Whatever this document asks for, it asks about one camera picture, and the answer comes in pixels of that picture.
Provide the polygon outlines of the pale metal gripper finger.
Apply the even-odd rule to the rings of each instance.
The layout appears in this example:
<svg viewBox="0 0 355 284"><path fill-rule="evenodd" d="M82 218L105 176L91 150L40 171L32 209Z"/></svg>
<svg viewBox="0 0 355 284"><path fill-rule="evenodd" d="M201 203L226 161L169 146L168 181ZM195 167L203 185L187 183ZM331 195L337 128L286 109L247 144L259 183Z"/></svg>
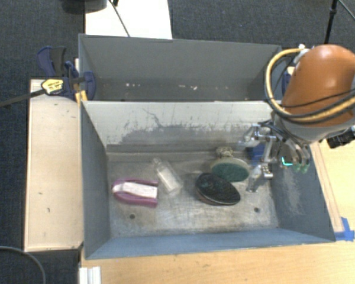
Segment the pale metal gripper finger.
<svg viewBox="0 0 355 284"><path fill-rule="evenodd" d="M273 179L273 173L268 164L258 164L248 177L246 191L256 192L260 186L263 186L268 180Z"/></svg>
<svg viewBox="0 0 355 284"><path fill-rule="evenodd" d="M269 128L260 124L253 124L240 137L237 145L239 147L256 147L260 143L268 142L272 135Z"/></svg>

